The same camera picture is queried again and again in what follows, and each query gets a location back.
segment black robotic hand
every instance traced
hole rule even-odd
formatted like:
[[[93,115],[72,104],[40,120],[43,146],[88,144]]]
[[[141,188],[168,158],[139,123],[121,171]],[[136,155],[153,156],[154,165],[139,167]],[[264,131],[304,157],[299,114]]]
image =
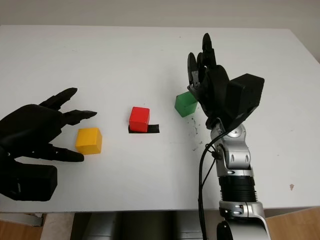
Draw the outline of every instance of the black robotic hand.
[[[229,80],[226,70],[216,63],[208,33],[203,36],[202,51],[197,59],[192,52],[188,55],[188,90],[208,117],[208,129],[219,121],[225,131],[231,131],[259,105],[265,80],[251,74]]]
[[[48,100],[29,104],[0,121],[0,193],[21,201],[48,201],[57,186],[57,168],[51,165],[24,164],[15,158],[82,162],[81,153],[55,147],[49,142],[65,125],[89,119],[94,111],[58,111],[77,92],[68,88]]]

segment yellow cube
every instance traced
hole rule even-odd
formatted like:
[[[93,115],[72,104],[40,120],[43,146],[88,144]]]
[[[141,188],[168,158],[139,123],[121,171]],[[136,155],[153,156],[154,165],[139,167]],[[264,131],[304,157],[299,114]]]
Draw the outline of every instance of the yellow cube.
[[[102,147],[102,135],[99,128],[82,128],[78,130],[75,148],[83,155],[99,154]]]

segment table surface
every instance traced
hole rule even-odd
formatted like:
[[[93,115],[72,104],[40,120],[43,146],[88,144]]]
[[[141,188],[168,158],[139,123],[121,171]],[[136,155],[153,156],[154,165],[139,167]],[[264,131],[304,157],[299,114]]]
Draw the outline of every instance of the table surface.
[[[0,195],[0,212],[197,209],[199,160],[210,131],[199,106],[181,118],[174,104],[187,91],[188,53],[201,50],[207,32],[230,79],[265,79],[260,106],[244,122],[259,201],[265,208],[320,205],[320,65],[289,30],[3,25],[0,119],[76,87],[61,111],[98,114],[64,127],[52,142],[75,150],[78,129],[98,127],[103,146],[81,163],[19,158],[56,166],[57,188],[47,202]],[[160,133],[128,134],[133,106],[150,108],[149,123]],[[203,195],[205,208],[219,207],[216,171]]]

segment wire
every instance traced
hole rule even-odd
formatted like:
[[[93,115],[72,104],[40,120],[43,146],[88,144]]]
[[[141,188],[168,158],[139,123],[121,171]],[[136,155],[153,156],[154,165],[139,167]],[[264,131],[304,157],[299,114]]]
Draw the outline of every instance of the wire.
[[[213,159],[213,162],[212,162],[212,164],[211,164],[211,167],[209,168],[209,171],[208,171],[207,174],[205,175],[205,178],[204,178],[204,180],[203,180],[203,182],[202,182],[202,188],[204,187],[205,182],[206,182],[206,180],[207,180],[207,177],[209,176],[209,173],[210,173],[212,167],[215,165],[215,162],[216,162],[216,159],[214,158],[214,159]]]
[[[201,155],[200,158],[200,163],[199,163],[199,186],[198,186],[198,213],[199,213],[199,221],[200,221],[200,227],[201,227],[201,231],[202,231],[202,238],[204,240],[207,240],[207,231],[206,231],[206,222],[205,222],[205,211],[204,211],[204,203],[203,203],[203,196],[202,196],[202,189],[204,186],[204,183],[210,173],[210,170],[213,167],[213,164],[215,162],[215,160],[213,160],[213,163],[204,179],[204,182],[202,181],[202,168],[204,165],[204,160],[205,160],[205,156],[207,154],[207,152],[209,151],[209,148],[213,147],[213,144],[218,141],[220,138],[223,138],[225,135],[227,135],[229,132],[224,132],[220,135],[218,135],[217,137],[215,137],[210,143],[205,145],[205,149]]]

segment wooden floor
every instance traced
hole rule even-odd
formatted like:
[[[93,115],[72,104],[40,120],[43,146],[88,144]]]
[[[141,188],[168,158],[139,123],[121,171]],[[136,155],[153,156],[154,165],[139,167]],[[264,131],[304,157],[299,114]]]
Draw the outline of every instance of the wooden floor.
[[[42,227],[0,221],[0,240],[40,240]]]
[[[272,240],[320,240],[320,207],[267,219]]]
[[[272,240],[320,240],[320,207],[267,219]],[[40,240],[42,227],[0,221],[0,240]]]

